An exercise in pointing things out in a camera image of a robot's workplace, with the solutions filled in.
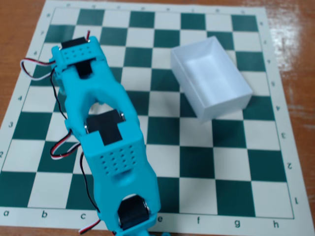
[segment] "white box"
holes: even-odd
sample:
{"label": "white box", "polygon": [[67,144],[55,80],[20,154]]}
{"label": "white box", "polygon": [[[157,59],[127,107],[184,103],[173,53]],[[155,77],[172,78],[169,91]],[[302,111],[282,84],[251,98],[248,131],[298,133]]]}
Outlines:
{"label": "white box", "polygon": [[171,50],[171,68],[202,121],[244,109],[252,89],[217,38]]}

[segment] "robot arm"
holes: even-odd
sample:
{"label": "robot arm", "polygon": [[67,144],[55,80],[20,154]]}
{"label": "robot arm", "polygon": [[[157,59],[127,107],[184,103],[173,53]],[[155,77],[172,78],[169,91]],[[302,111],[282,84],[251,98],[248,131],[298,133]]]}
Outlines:
{"label": "robot arm", "polygon": [[[65,125],[80,141],[94,177],[100,220],[118,236],[147,236],[160,209],[157,176],[126,91],[95,37],[65,42],[52,54],[56,81],[66,95]],[[96,102],[114,110],[88,117]]]}

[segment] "red wire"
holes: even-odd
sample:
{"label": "red wire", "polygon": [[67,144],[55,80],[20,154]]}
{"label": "red wire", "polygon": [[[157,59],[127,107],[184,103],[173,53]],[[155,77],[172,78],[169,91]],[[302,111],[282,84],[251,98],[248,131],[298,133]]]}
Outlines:
{"label": "red wire", "polygon": [[79,233],[82,235],[84,233],[86,233],[87,231],[91,230],[93,227],[95,227],[98,223],[100,222],[100,220],[96,221],[94,224],[90,225],[88,228],[85,228],[81,231],[79,231]]}
{"label": "red wire", "polygon": [[87,34],[87,41],[89,40],[89,37],[90,37],[90,32],[91,32],[91,31],[89,31],[89,30],[88,30],[88,34]]}

